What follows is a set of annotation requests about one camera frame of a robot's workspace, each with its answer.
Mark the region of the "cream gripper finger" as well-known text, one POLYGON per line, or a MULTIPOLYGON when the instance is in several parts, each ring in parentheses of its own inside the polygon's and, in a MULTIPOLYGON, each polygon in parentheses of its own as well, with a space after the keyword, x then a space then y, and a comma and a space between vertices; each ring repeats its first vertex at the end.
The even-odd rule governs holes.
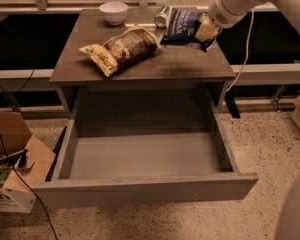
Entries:
POLYGON ((205 17, 195 33, 200 42, 213 40, 219 34, 220 28, 209 18, 205 17))

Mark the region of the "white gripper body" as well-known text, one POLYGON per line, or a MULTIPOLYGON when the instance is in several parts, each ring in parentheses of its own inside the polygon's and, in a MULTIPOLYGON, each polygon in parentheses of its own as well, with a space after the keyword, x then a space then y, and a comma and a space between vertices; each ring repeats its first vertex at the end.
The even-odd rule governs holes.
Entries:
POLYGON ((241 21, 253 7, 254 0, 212 0, 208 16, 215 25, 231 28, 241 21))

